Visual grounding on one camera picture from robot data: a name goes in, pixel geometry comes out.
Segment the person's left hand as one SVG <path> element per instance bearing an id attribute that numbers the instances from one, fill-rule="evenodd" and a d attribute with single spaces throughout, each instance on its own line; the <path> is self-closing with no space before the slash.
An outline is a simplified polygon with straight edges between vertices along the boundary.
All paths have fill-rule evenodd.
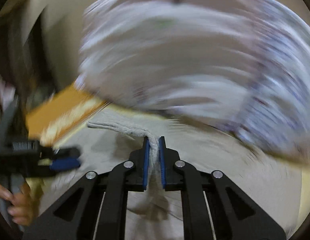
<path id="1" fill-rule="evenodd" d="M 7 211 L 12 216 L 12 221 L 18 225 L 29 226 L 38 215 L 37 201 L 32 198 L 27 182 L 23 183 L 20 192 L 16 194 L 12 194 L 0 184 L 0 198 L 11 203 Z"/>

